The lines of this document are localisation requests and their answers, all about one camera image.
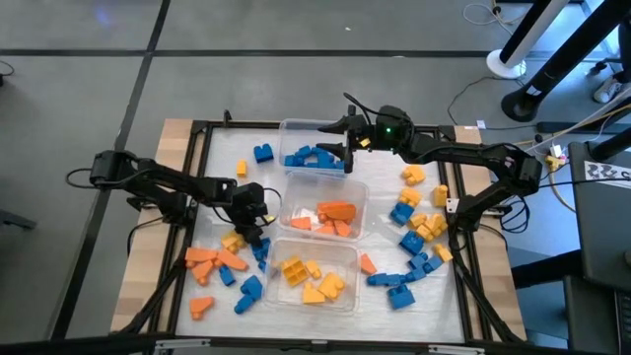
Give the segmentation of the black power strip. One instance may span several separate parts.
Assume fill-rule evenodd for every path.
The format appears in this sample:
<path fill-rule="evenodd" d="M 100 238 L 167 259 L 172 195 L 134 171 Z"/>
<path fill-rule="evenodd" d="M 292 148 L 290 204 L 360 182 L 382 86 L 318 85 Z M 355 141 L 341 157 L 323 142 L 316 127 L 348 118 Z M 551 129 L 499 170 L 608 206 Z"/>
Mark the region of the black power strip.
<path fill-rule="evenodd" d="M 603 124 L 603 120 L 599 120 L 595 123 L 589 123 L 585 125 L 578 126 L 572 130 L 572 133 L 576 134 L 617 134 L 621 133 L 624 130 L 631 128 L 630 123 L 610 123 L 608 122 L 604 127 L 601 127 Z M 537 133 L 554 133 L 558 134 L 560 131 L 571 128 L 574 125 L 573 122 L 560 122 L 560 121 L 550 121 L 550 122 L 539 122 L 535 125 L 535 130 Z"/>

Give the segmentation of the black rig crossbar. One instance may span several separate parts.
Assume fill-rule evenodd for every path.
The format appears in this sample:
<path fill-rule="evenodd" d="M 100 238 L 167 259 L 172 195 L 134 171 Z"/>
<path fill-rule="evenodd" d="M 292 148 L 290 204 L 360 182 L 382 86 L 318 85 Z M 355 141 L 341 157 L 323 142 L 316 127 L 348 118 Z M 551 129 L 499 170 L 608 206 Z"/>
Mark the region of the black rig crossbar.
<path fill-rule="evenodd" d="M 0 344 L 0 355 L 128 355 L 154 352 L 155 343 L 164 339 L 204 338 L 174 336 L 167 333 L 114 334 L 86 338 L 53 339 L 35 342 Z M 503 343 L 474 340 L 463 344 L 425 342 L 373 342 L 342 340 L 257 339 L 214 337 L 210 347 L 263 348 L 282 351 L 298 350 L 310 353 L 334 351 L 384 351 L 428 353 L 430 344 L 445 344 L 483 348 L 486 355 L 607 355 L 605 353 L 539 347 L 525 343 Z"/>

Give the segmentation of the white pole with round base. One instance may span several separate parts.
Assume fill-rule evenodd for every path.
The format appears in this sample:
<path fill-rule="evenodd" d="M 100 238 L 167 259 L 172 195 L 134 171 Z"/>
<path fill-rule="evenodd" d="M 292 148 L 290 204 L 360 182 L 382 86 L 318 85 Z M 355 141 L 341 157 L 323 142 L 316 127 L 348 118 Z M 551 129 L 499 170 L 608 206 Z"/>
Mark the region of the white pole with round base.
<path fill-rule="evenodd" d="M 502 49 L 491 51 L 486 65 L 500 79 L 518 79 L 526 73 L 526 56 L 570 0 L 535 0 Z"/>

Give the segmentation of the black pole with round base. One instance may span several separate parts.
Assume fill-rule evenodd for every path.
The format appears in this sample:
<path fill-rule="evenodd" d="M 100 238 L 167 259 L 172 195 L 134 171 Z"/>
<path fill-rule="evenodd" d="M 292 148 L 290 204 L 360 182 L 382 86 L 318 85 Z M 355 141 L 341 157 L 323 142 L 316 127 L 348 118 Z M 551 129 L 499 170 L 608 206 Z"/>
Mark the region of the black pole with round base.
<path fill-rule="evenodd" d="M 534 120 L 546 96 L 622 23 L 630 10 L 631 0 L 603 0 L 526 84 L 502 99 L 504 114 L 518 122 Z"/>

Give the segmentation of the large orange toy block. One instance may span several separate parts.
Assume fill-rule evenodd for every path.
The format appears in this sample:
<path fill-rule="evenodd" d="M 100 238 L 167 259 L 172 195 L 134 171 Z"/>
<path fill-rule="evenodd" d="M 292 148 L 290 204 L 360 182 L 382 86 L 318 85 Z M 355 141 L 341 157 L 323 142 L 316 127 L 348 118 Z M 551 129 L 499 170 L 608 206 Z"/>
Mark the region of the large orange toy block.
<path fill-rule="evenodd" d="M 322 219 L 353 220 L 357 213 L 354 204 L 345 201 L 321 202 L 316 206 L 316 213 Z"/>

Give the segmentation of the black stand foot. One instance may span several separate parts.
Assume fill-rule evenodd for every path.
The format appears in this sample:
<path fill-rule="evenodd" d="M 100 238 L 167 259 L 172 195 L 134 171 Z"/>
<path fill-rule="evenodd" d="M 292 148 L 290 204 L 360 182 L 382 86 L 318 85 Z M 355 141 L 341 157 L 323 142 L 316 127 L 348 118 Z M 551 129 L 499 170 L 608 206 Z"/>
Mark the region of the black stand foot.
<path fill-rule="evenodd" d="M 21 215 L 0 209 L 0 226 L 17 227 L 29 231 L 33 230 L 37 226 L 37 222 Z"/>

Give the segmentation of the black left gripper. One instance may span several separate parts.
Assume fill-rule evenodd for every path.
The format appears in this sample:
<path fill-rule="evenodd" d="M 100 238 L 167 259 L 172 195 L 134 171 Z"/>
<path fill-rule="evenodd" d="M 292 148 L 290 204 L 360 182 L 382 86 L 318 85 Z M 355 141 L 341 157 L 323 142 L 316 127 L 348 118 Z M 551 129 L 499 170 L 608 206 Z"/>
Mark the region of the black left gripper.
<path fill-rule="evenodd" d="M 265 220 L 268 215 L 268 208 L 265 202 L 252 202 L 248 204 L 237 204 L 232 208 L 233 223 L 245 229 L 245 241 L 251 246 L 262 244 L 262 237 L 265 227 L 271 224 Z"/>

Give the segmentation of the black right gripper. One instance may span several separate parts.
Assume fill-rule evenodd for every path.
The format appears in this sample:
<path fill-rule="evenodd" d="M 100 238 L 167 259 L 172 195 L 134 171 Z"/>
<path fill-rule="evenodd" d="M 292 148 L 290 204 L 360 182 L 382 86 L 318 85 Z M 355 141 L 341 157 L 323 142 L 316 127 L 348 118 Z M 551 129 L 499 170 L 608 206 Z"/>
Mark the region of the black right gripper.
<path fill-rule="evenodd" d="M 352 147 L 355 150 L 374 150 L 375 144 L 377 143 L 374 133 L 374 125 L 370 123 L 364 115 L 345 115 L 333 123 L 319 127 L 317 130 L 323 133 L 344 134 L 353 122 Z M 368 138 L 371 143 L 367 147 L 362 147 L 360 142 L 366 138 Z M 342 143 L 317 143 L 316 146 L 319 149 L 327 151 L 339 158 L 343 163 L 345 174 L 353 172 L 354 156 L 353 151 L 349 146 L 344 146 Z"/>

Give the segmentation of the white printed label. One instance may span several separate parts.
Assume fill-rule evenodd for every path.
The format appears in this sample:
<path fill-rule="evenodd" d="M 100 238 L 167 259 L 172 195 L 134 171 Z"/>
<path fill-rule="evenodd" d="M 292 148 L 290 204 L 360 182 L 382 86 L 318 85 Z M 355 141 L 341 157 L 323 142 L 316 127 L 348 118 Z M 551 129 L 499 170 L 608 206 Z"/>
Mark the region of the white printed label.
<path fill-rule="evenodd" d="M 621 166 L 584 161 L 586 179 L 622 178 L 631 180 L 631 169 Z"/>

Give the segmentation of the white and yellow plugs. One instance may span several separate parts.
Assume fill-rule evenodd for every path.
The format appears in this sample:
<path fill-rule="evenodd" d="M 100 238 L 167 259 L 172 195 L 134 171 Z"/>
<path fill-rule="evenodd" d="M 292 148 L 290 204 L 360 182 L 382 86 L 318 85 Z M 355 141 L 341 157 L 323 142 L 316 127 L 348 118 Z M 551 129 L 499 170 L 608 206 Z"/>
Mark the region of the white and yellow plugs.
<path fill-rule="evenodd" d="M 544 162 L 548 170 L 556 172 L 568 163 L 568 159 L 560 145 L 552 144 L 548 149 Z"/>

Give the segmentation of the yellow hollow square block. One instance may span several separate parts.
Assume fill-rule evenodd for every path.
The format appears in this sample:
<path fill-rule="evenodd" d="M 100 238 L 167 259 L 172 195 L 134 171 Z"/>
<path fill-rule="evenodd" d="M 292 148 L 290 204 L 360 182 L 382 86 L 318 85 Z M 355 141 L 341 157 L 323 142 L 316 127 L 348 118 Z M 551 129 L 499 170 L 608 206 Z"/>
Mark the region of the yellow hollow square block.
<path fill-rule="evenodd" d="M 307 280 L 309 273 L 303 262 L 297 257 L 292 256 L 281 262 L 281 271 L 287 283 L 291 287 L 295 287 Z"/>

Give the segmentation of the long blue toy block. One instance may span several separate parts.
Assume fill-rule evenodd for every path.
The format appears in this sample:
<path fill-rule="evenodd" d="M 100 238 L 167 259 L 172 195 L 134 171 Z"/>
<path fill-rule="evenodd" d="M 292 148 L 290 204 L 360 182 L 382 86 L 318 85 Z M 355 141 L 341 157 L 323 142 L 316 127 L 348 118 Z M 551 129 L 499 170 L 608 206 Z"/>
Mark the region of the long blue toy block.
<path fill-rule="evenodd" d="M 424 272 L 408 272 L 406 274 L 373 274 L 367 278 L 369 286 L 388 286 L 395 287 L 407 283 L 419 281 L 426 277 Z"/>

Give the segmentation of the black desk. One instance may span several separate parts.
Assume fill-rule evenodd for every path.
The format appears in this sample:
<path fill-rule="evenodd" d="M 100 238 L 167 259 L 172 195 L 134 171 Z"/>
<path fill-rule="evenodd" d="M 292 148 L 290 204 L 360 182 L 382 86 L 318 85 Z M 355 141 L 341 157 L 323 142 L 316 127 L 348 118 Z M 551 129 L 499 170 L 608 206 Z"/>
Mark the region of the black desk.
<path fill-rule="evenodd" d="M 623 145 L 572 143 L 580 247 L 512 269 L 522 289 L 562 281 L 569 348 L 631 355 L 631 180 L 586 179 L 584 161 L 631 169 Z"/>

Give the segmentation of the orange hollow toy block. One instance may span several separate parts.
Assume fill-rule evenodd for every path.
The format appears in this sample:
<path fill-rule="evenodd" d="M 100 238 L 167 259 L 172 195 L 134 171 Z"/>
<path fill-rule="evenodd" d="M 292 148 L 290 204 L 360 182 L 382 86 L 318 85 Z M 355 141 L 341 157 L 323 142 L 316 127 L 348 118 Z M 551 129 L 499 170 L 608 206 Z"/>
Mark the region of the orange hollow toy block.
<path fill-rule="evenodd" d="M 209 248 L 188 248 L 185 252 L 184 260 L 187 263 L 199 263 L 217 257 L 217 251 Z"/>

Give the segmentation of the black aluminium table frame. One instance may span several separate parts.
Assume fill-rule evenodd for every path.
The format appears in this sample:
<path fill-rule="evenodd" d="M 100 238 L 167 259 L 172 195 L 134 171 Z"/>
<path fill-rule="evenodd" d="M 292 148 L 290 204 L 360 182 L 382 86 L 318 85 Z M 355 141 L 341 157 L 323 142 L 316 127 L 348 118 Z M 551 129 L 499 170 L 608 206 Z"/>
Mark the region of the black aluminium table frame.
<path fill-rule="evenodd" d="M 168 118 L 165 120 L 156 158 L 159 163 L 187 173 L 199 173 L 206 166 L 214 130 L 279 128 L 277 121 L 233 120 L 226 114 L 221 120 Z M 156 209 L 139 213 L 139 229 L 131 242 L 122 285 L 110 330 L 117 333 L 130 325 L 150 301 L 160 285 L 167 287 L 139 327 L 141 335 L 157 335 L 175 341 L 175 326 L 183 291 L 184 272 L 173 277 L 168 269 L 176 253 L 192 240 L 192 227 L 165 224 Z M 504 355 L 526 345 L 526 331 L 513 285 L 508 254 L 492 228 L 482 228 L 463 235 L 467 243 L 463 260 L 472 273 L 469 283 L 455 278 L 458 309 L 464 340 L 460 344 L 430 342 L 394 342 L 365 340 L 304 340 L 281 338 L 216 337 L 205 340 L 207 346 L 276 348 L 310 353 L 342 350 L 430 352 L 439 348 L 452 351 L 472 348 L 485 355 Z"/>

